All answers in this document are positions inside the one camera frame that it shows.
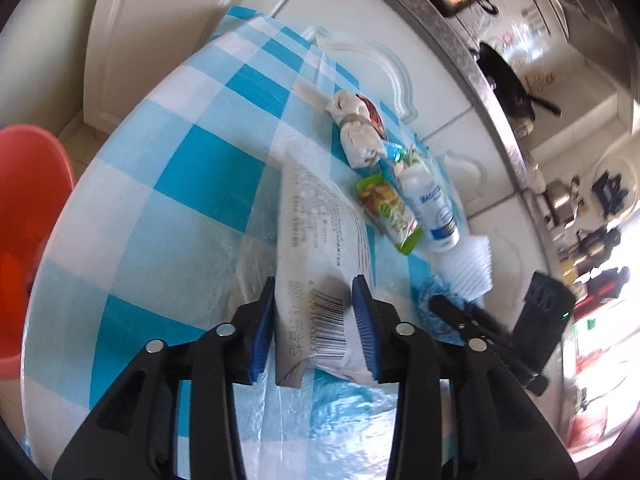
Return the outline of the steel kettle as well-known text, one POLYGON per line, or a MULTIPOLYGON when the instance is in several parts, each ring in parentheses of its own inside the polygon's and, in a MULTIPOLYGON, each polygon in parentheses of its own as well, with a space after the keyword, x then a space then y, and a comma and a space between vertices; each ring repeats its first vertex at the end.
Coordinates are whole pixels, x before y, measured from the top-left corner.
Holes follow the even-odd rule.
POLYGON ((578 176, 572 177, 568 183, 560 179, 547 182, 542 196, 556 228, 567 229, 579 217, 580 204, 584 201, 579 193, 581 183, 578 176))

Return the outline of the red snack wrapper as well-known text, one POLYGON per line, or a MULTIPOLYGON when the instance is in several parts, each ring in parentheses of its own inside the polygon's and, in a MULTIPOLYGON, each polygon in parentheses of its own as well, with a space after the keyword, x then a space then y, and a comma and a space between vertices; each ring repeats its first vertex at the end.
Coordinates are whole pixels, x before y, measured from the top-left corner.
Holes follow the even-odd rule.
POLYGON ((380 114, 378 114, 378 109, 368 98, 366 98, 362 94, 357 93, 356 97, 360 99, 361 102, 363 102, 365 107, 367 107, 367 111, 369 114, 369 122, 371 123, 373 128, 375 128, 375 130, 378 132, 378 136, 382 140, 387 141, 388 135, 384 127, 384 122, 382 121, 380 114))

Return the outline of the white plastic yogurt bottle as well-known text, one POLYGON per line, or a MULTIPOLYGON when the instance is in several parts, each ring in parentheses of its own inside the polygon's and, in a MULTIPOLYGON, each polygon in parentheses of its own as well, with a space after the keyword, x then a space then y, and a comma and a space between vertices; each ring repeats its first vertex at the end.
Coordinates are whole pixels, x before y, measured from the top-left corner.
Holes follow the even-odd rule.
POLYGON ((398 174, 401 194, 411 207, 435 252, 446 252, 460 240, 447 196, 422 164, 408 166, 398 174))

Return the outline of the black wok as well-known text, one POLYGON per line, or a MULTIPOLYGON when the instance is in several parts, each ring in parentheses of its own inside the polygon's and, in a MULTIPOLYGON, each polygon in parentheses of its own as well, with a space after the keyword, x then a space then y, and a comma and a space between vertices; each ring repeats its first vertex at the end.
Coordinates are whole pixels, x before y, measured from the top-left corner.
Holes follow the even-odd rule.
POLYGON ((535 105, 557 118, 562 116, 562 110, 558 106, 529 93, 511 66, 489 44, 481 41, 475 55, 480 71, 489 82, 494 84, 495 96, 506 116, 513 119, 529 119, 534 122, 536 120, 535 105))

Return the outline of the green snack wrapper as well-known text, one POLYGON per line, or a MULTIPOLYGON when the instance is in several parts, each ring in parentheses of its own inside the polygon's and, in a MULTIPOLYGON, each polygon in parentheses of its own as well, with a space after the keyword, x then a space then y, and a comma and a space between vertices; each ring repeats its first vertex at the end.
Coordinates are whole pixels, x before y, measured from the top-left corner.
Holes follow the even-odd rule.
POLYGON ((423 230, 412 210, 382 174, 361 179, 356 195, 373 223, 390 239, 398 252, 410 255, 423 230))

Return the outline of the white paper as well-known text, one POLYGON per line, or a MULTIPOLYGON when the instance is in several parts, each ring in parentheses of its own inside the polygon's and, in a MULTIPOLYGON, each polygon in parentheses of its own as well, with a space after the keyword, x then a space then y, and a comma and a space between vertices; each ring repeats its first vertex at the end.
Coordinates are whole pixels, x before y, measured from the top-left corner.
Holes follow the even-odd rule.
POLYGON ((367 107, 357 93, 340 90, 326 106, 338 130, 345 157, 352 169, 374 166, 384 158, 384 148, 378 132, 369 122, 367 107))

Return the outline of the steel thermos flask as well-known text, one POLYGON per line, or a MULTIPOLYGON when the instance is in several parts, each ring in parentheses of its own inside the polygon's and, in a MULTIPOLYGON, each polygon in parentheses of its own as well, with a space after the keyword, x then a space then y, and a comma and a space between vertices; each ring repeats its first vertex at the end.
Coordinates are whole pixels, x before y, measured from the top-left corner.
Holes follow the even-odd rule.
POLYGON ((621 238, 619 229, 608 230, 605 226, 586 235, 579 234, 577 243, 561 252, 563 282, 571 285, 581 276, 607 262, 621 238))

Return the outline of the blue cow wet wipes pack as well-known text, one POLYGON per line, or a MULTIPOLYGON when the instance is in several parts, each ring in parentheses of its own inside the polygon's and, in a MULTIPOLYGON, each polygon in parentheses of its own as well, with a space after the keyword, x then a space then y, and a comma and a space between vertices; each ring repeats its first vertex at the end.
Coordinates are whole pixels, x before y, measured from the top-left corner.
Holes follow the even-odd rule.
POLYGON ((398 143, 383 141, 382 145, 385 153, 384 159, 390 165, 390 169, 395 177, 398 177, 402 172, 412 166, 423 165, 422 152, 416 144, 412 144, 406 148, 398 143))

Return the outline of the white barcode packet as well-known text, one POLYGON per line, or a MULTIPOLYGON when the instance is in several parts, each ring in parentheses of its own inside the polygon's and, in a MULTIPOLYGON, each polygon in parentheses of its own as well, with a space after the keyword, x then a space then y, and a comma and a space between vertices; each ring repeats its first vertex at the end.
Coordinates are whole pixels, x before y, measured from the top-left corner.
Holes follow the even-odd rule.
POLYGON ((277 240, 278 385, 300 387, 310 368, 373 384, 352 308, 352 280, 371 273, 362 213, 335 184, 287 159, 277 240))

